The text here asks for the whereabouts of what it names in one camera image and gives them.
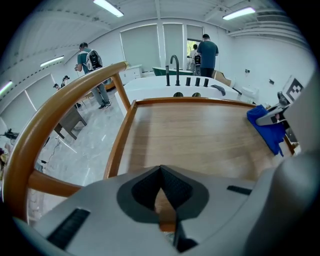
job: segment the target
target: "black slot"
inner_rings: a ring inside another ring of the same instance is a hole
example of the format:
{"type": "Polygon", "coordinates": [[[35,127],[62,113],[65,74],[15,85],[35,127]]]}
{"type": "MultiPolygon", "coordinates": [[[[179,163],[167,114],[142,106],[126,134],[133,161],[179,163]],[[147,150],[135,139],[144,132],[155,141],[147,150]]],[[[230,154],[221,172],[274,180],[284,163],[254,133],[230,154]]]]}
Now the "black slot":
{"type": "Polygon", "coordinates": [[[89,216],[90,212],[84,209],[75,209],[47,238],[47,240],[64,250],[80,227],[89,216]]]}
{"type": "Polygon", "coordinates": [[[233,191],[233,192],[236,192],[236,193],[244,194],[247,196],[249,196],[252,191],[252,189],[244,188],[244,187],[240,187],[240,186],[228,186],[226,189],[233,191]]]}

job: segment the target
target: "gray t-shirt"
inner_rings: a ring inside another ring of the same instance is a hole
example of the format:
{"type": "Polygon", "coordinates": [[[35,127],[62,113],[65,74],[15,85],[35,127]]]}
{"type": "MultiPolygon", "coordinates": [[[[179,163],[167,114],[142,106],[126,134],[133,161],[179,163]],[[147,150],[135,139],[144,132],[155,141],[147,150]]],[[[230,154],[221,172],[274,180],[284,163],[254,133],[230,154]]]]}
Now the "gray t-shirt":
{"type": "Polygon", "coordinates": [[[214,69],[216,65],[216,54],[218,47],[214,42],[202,41],[198,46],[198,53],[201,54],[200,68],[214,69]]]}
{"type": "MultiPolygon", "coordinates": [[[[83,52],[87,52],[87,53],[90,53],[91,52],[91,49],[89,48],[84,48],[82,50],[83,52]]],[[[79,53],[78,54],[78,65],[79,64],[82,64],[82,68],[83,68],[83,72],[85,74],[89,73],[89,70],[86,66],[86,60],[87,60],[87,54],[86,53],[79,53]]]]}

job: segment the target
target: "white counter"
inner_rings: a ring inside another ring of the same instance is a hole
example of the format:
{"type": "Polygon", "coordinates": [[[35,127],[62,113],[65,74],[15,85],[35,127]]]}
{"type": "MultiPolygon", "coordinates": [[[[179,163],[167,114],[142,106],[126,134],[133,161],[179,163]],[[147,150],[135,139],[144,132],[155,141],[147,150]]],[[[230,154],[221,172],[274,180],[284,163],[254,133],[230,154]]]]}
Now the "white counter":
{"type": "MultiPolygon", "coordinates": [[[[205,79],[207,77],[180,75],[180,86],[175,86],[177,79],[176,75],[170,75],[169,77],[170,86],[166,86],[167,78],[165,75],[143,77],[130,81],[124,86],[124,90],[130,103],[134,100],[148,98],[173,97],[173,95],[178,92],[182,93],[184,97],[191,97],[195,93],[200,93],[201,97],[225,100],[236,100],[238,96],[238,93],[235,90],[213,78],[208,78],[208,87],[204,87],[205,79]],[[191,78],[190,86],[186,86],[188,77],[191,78]],[[200,78],[199,86],[195,86],[196,78],[200,78]],[[211,85],[217,85],[224,88],[225,96],[223,96],[218,89],[210,87],[211,85]]],[[[126,115],[127,111],[118,92],[115,93],[115,98],[118,101],[123,115],[126,115]]]]}

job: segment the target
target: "black knob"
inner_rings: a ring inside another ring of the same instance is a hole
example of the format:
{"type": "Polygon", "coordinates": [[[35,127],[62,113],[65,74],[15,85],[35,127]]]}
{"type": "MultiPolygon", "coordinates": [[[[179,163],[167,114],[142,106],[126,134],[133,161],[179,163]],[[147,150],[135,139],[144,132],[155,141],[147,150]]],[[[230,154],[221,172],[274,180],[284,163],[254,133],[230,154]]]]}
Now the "black knob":
{"type": "Polygon", "coordinates": [[[209,83],[209,79],[208,78],[206,78],[205,80],[204,80],[204,87],[208,87],[208,83],[209,83]]]}
{"type": "Polygon", "coordinates": [[[195,80],[195,86],[200,86],[200,77],[197,77],[195,80]]]}
{"type": "Polygon", "coordinates": [[[169,66],[165,66],[166,86],[170,86],[169,66]]]}
{"type": "Polygon", "coordinates": [[[190,86],[191,77],[186,78],[185,86],[190,86]]]}

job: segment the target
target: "box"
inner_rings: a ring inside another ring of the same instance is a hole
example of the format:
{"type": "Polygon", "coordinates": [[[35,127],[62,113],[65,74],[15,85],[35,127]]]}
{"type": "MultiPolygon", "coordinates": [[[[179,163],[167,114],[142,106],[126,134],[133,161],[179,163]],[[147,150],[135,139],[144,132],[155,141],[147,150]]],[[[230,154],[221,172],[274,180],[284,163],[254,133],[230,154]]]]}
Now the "box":
{"type": "Polygon", "coordinates": [[[230,86],[231,85],[231,80],[227,79],[224,75],[224,73],[218,71],[218,70],[214,70],[213,74],[212,74],[212,78],[223,83],[226,86],[230,86]]]}

